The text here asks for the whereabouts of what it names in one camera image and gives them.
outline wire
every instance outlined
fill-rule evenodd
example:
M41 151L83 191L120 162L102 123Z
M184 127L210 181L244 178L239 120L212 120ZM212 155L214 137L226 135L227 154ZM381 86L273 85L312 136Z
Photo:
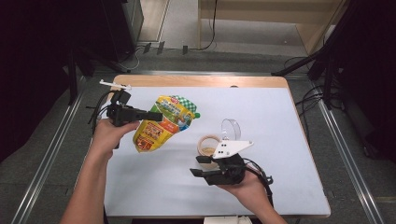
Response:
M314 90L316 90L317 88L321 88L321 87L323 87L323 86L316 86L316 87L312 88L311 90L309 90L309 91L304 95L303 100L301 101L302 113L299 115L299 117L300 117L300 116L303 116L304 127L305 127L305 136L306 136L306 141L308 142L308 145L309 145L309 146L311 146L311 139L310 139L310 134L309 134L308 121L306 120L306 116L305 116L305 112L306 112L307 110L305 110L304 102L308 99L307 96L308 96L308 94L309 94L311 91L314 91Z
M159 49L158 47L149 47L150 49ZM170 49L170 48L163 48L164 50L182 50L182 49Z
M299 117L302 116L304 113L306 113L308 110L314 108L315 105L317 105L318 102L319 102L322 98L323 98L323 97L314 98L313 100L315 100L315 101L311 102L310 105L308 105L307 107L305 107L305 108L304 108L304 111L303 111L301 114L299 114Z
M98 110L99 110L99 108L100 108L100 106L101 106L101 104L102 104L103 99L105 99L105 97L106 97L107 95L109 95L111 92L116 92L116 91L108 91L108 92L104 93L104 94L100 97L98 103L96 104L95 109L93 110L93 113L92 113L92 115L91 115L91 118L90 118L90 120L88 121L88 124L90 124L90 123L92 122L92 135L95 133L97 117L98 117L99 113L102 113L102 112L103 112L104 109L100 110L100 112L98 112Z
M136 60L137 60L137 64L136 64L134 67L126 67L126 66L122 65L121 63L118 63L118 65L121 66L121 67L123 67L123 68L126 69L126 70L134 70L134 69L136 69L136 68L139 66L139 64L140 64L139 58L137 57L137 52L139 52L139 51L142 50L142 49L143 49L143 48L137 49L137 50L134 52L134 56L136 57Z
M212 31L212 34L214 34L215 33L215 30L213 29L213 27L212 27L212 25L210 24L210 19L208 20L208 23L209 23L209 28L210 28L210 30ZM212 50L214 50L217 46L218 46L218 43L216 42L216 40L214 41L215 42L215 47L212 49Z
M256 168L256 169L258 169L260 171L262 176L266 176L264 170L255 161L247 159L247 158L242 158L242 160L247 161L246 164L250 164L251 163L254 166L254 168Z
M299 101L299 102L294 103L294 104L295 104L295 105L300 105L303 101L312 100L312 99L315 99L315 98L317 98L318 96L322 96L322 95L323 95L323 93L317 93L317 94L311 95L311 96L309 96L308 98L305 98L305 99L303 99L302 101Z
M271 191L271 189L269 187L270 183L268 182L268 177L258 174L255 170L249 168L248 166L245 166L244 169L249 171L249 172L251 172L251 173L253 173L254 175L256 175L260 179L260 181L262 182L262 184L265 187L265 190L266 190L266 193L267 193L267 197L268 197L268 201L270 201L270 204L274 207L274 202L273 202L273 198L272 198L273 192Z
M304 59L304 58L307 58L307 57L292 57L292 58L289 58L289 59L287 59L287 60L283 63L283 67L286 69L286 64L287 64L288 62L290 62L291 60L294 60L294 59ZM305 66L306 66L306 68L307 68L308 71L309 71L310 67L308 66L308 63L306 63Z
M216 28L215 28L215 26L216 26L216 12L217 12L217 8L218 8L218 0L215 1L215 12L213 13L212 40L210 41L209 45L207 45L206 47L204 47L204 48L202 48L202 49L199 49L199 50L206 50L206 49L208 49L208 48L212 45L213 41L215 40L215 36L216 36Z

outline cable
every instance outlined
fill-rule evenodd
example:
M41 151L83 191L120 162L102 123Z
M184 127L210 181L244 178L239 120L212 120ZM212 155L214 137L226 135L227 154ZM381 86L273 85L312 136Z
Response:
M285 70L288 69L288 68L286 67L286 63L287 63L287 62L289 62L289 61L292 60L292 59L296 59L296 58L310 59L308 62L304 62L304 64L305 64L306 68L308 68L308 71L311 70L311 68L308 66L308 64L309 64L310 62L314 61L312 56L314 56L314 58L316 58L316 57L318 56L317 54L319 54L319 52L323 49L323 47L325 46L325 44L326 44L326 34L323 35L323 38L322 38L322 47L321 47L320 49L318 49L318 50L317 50L315 53L313 53L312 55L308 55L308 56L306 56L306 57L293 57L293 58L287 59L287 60L283 63L284 69L283 69L282 71L285 71ZM301 66L303 66L303 64L301 64L300 66L295 67L294 70L300 68ZM295 73L293 73L294 70L288 72L288 74L295 74Z
M289 59L287 59L287 60L283 63L283 68L286 69L286 64L287 64L289 61L293 60L293 59L304 59L304 58L307 58L307 57L292 57L292 58L289 58ZM310 67L308 66L308 63L306 63L305 66L306 66L306 68L307 68L308 71L309 71Z
M247 166L245 166L244 169L249 171L249 172L251 172L251 173L253 173L254 175L256 175L260 179L260 181L264 185L265 190L267 192L268 201L270 201L270 204L274 207L274 201L273 201L273 198L272 198L273 192L271 191L271 189L269 187L268 180L264 176L258 174L255 170L253 170L253 169L251 169L251 168L249 168Z
M210 41L210 43L206 46L206 47L204 47L204 48L202 48L202 49L190 49L190 50L198 50L198 51L203 51L203 50L206 50L206 49L208 49L212 44L213 44L213 42L214 42L214 40L215 40L215 36L216 36L216 32L215 32L215 27L216 27L216 14L217 14L217 8L218 8L218 0L216 0L215 1L215 11L214 11L214 13L213 13L213 25L212 26L210 26L210 20L209 20L209 27L210 27L210 29L211 29L211 31L212 31L212 40Z
M213 41L215 40L215 36L216 36L216 12L217 12L217 8L218 8L218 0L215 1L215 12L213 13L213 29L212 29L212 40L210 41L209 45L207 45L206 47L199 49L199 50L206 50L208 49Z
M137 50L134 52L134 56L136 57L136 60L137 60L137 64L136 64L134 67L126 67L126 66L122 65L121 63L118 63L118 65L121 66L122 68L126 69L126 70L134 70L134 69L136 69L137 66L139 66L139 64L140 64L139 58L137 57L137 52L139 52L139 51L142 50L142 49L143 49L143 48L137 49Z
M312 100L315 100L314 102L312 102L309 106L307 106L307 107L305 107L304 108L304 111L301 113L301 114L299 114L299 117L300 116L303 116L304 115L304 113L306 113L308 110L310 110L310 109L312 109L312 108L314 108L315 107L315 105L317 105L318 104L318 102L322 99L323 97L318 97L318 98L314 98L314 99L312 99Z
M303 99L302 101L299 101L299 102L297 102L297 103L294 103L294 105L300 105L303 101L313 100L313 99L315 99L316 97L322 96L322 95L323 95L323 93L317 93L317 94L311 95L311 96L309 96L308 98Z
M106 97L107 95L109 95L111 92L116 92L116 91L108 91L108 92L104 93L104 94L100 97L98 103L96 104L95 109L93 110L93 113L92 113L92 115L91 115L91 118L90 118L90 120L88 121L88 124L90 124L90 123L92 122L92 135L95 133L96 120L97 120L97 117L98 117L98 115L99 115L98 110L99 110L99 108L100 108L100 106L101 106L101 104L102 104L103 99L105 99L105 97Z
M303 120L304 120L304 126L305 126L305 136L306 136L306 141L308 142L308 145L309 146L311 146L311 139L310 139L310 134L309 134L309 126L308 126L308 122L306 121L306 116L305 116L305 108L304 108L304 102L305 102L305 100L306 100L306 97L308 96L308 94L311 92L311 91L314 91L315 89L317 89L317 88L321 88L322 86L316 86L316 87L314 87L314 88L312 88L311 90L309 90L305 95L304 95L304 97L303 97L303 100L301 101L301 108L302 108L302 114L301 115L299 115L299 117L300 116L303 116Z
M263 169L260 167L260 165L257 164L255 161L250 160L250 159L247 159L247 158L242 158L242 160L247 161L246 165L248 165L249 163L251 163L251 164L254 166L254 168L256 168L257 170L260 171L260 173L262 174L262 176L266 176L264 170L263 170Z

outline black cable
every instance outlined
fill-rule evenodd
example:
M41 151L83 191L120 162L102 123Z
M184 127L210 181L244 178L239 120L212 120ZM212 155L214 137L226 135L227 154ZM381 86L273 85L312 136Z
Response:
M289 61L293 60L293 59L304 59L304 58L307 58L307 57L292 57L292 58L289 58L289 59L287 59L287 60L283 63L283 68L286 69L286 64L287 64ZM306 68L307 68L308 71L309 71L310 67L308 66L308 63L306 63L305 66L306 66Z
M103 107L99 112L98 112L98 116L102 116L103 112L105 112L105 110L108 109L108 105Z
M292 64L290 67L287 67L286 69L282 69L281 71L277 71L277 72L272 72L271 76L283 77L283 76L293 72L294 70L306 65L307 63L314 61L319 55L320 55L320 50L314 52L311 55L308 55L307 57L303 58L302 60L300 60L297 63Z
M303 101L309 101L309 100L318 99L318 96L321 96L321 95L323 95L323 93L317 93L317 94L311 95L311 96L303 99L302 101L299 101L299 102L294 103L294 104L295 105L300 105Z
M308 96L308 94L311 91L314 91L317 88L321 88L322 86L316 86L314 88L312 88L311 90L309 90L303 97L303 100L301 102L301 108L302 108L302 116L303 116L303 120L304 120L304 126L305 126L305 136L306 136L306 141L308 142L308 145L311 146L311 139L310 139L310 134L309 134L309 126L308 126L308 121L306 121L306 116L305 116L305 109L304 109L304 101L306 99L306 97Z
M210 31L212 32L212 34L215 32L215 30L213 30L213 26L210 24L210 20L208 20L208 23L209 23L209 28L210 28ZM218 46L218 43L214 40L214 42L215 42L215 47L213 48L213 49L215 49L217 46Z
M159 49L158 47L149 47L150 49ZM183 50L183 49L170 49L170 48L163 48L163 50Z
M306 112L309 111L310 109L314 108L315 105L317 105L318 102L319 102L320 100L322 100L322 99L323 99L323 97L319 97L319 98L313 99L313 100L315 100L315 101L311 102L310 105L308 105L307 107L305 107L305 108L304 108L304 111L303 111L302 113L299 114L299 117L300 117L300 116L303 116L304 113L306 113Z
M256 169L258 169L260 171L260 173L262 174L262 176L267 176L264 172L264 170L260 167L259 164L257 164L255 161L247 159L247 158L242 158L242 160L247 161L246 165L248 165L249 163L251 163Z
M213 13L212 40L210 41L209 45L207 45L207 46L204 47L203 49L199 49L199 50L206 50L206 49L208 49L208 48L212 45L213 41L215 40L215 35L216 35L215 26L216 26L216 11L217 11L217 8L218 8L218 0L215 1L215 11L214 11L214 13Z
M98 110L99 110L99 108L100 108L100 106L101 106L101 104L102 104L102 101L103 101L103 99L105 99L105 97L106 97L107 95L109 95L111 92L116 92L116 91L108 91L108 92L104 93L104 94L100 97L98 103L96 104L95 109L93 110L92 116L91 116L90 120L88 121L89 124L92 122L92 134L95 133L96 120L97 120L97 116L98 116L98 114L99 114L99 113L98 113Z
M245 166L244 169L249 171L249 172L251 172L251 173L253 173L254 175L256 175L260 179L260 181L262 182L262 184L265 187L268 201L270 201L270 204L274 207L274 201L273 201L273 197L272 197L273 196L273 192L271 191L271 189L269 187L269 184L268 184L267 180L265 179L265 177L260 175L260 174L257 174L257 172L255 170L253 170L253 169L251 169L251 168L249 168L247 166Z

